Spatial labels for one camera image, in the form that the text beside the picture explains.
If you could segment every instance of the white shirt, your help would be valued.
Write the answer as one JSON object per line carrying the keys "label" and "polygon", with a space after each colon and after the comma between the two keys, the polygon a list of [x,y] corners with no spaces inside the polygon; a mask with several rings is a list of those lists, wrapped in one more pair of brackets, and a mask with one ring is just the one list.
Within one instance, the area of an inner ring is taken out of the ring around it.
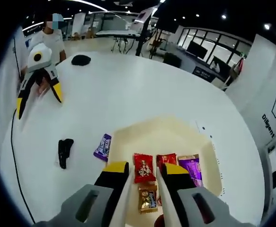
{"label": "white shirt", "polygon": [[0,154],[5,134],[17,107],[19,72],[27,66],[27,58],[25,38],[22,28],[19,28],[12,37],[0,65]]}
{"label": "white shirt", "polygon": [[38,32],[29,43],[29,51],[39,43],[44,43],[52,50],[52,62],[57,64],[60,62],[60,52],[64,50],[62,32],[56,29],[52,34],[45,34],[43,31]]}

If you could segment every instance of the gold candy wrapper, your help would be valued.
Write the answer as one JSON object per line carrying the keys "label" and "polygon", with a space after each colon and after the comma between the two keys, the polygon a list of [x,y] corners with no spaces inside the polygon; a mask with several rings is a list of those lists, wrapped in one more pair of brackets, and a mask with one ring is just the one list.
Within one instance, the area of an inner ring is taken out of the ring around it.
{"label": "gold candy wrapper", "polygon": [[139,186],[139,213],[151,213],[158,211],[157,186],[154,184]]}

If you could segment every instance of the round white table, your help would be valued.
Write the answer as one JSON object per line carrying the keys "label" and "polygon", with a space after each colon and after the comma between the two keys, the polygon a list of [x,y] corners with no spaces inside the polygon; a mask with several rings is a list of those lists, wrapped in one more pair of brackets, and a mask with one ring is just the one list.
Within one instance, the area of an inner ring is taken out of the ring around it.
{"label": "round white table", "polygon": [[[93,184],[105,163],[93,156],[103,134],[157,116],[173,115],[211,136],[221,173],[219,198],[241,222],[258,225],[264,206],[264,177],[258,150],[243,118],[219,89],[167,64],[142,57],[82,52],[89,65],[57,66],[64,103],[51,91],[35,100],[25,122],[15,119],[13,141],[22,190],[35,221],[49,220],[82,186]],[[0,172],[28,221],[6,134]],[[67,169],[58,164],[58,141],[74,144]]]}

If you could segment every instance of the black ceiling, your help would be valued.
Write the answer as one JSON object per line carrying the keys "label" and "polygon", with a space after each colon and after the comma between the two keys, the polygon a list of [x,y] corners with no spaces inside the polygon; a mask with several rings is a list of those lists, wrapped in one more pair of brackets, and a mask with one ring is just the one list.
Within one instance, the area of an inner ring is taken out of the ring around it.
{"label": "black ceiling", "polygon": [[[107,10],[141,12],[155,6],[160,0],[134,0],[133,6],[125,9],[114,3],[117,0],[88,0]],[[38,0],[39,7],[31,9],[33,15],[24,20],[23,27],[42,22],[47,13],[60,13],[63,17],[88,11],[100,11],[98,8],[68,0]],[[227,19],[222,20],[221,15],[226,14]],[[253,41],[255,34],[260,34],[274,41],[276,29],[276,0],[265,3],[259,0],[166,0],[155,13],[156,17],[177,22],[182,26],[202,27],[224,31],[233,35]],[[265,23],[271,23],[272,29],[266,31]]]}

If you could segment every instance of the red candy wrapper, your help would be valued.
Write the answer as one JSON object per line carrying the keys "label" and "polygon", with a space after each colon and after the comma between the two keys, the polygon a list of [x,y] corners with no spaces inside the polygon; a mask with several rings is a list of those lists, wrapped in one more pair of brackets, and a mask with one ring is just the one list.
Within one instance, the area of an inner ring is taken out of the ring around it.
{"label": "red candy wrapper", "polygon": [[135,183],[156,181],[153,175],[152,156],[134,154]]}
{"label": "red candy wrapper", "polygon": [[162,164],[171,163],[177,164],[177,155],[175,153],[168,155],[157,155],[157,167],[159,167],[160,172],[162,173]]}

